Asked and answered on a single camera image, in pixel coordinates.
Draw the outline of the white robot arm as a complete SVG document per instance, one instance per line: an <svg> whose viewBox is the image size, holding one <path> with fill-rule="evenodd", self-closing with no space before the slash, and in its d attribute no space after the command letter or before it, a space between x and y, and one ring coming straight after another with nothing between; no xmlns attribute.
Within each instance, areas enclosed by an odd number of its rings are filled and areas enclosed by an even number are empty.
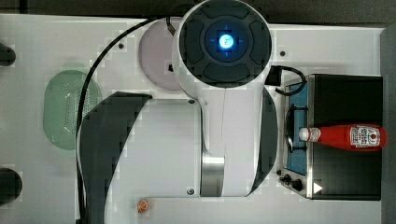
<svg viewBox="0 0 396 224"><path fill-rule="evenodd" d="M173 35L181 99L117 91L78 121L76 224L140 224L154 199L246 197L272 168L274 102L265 18L204 0Z"/></svg>

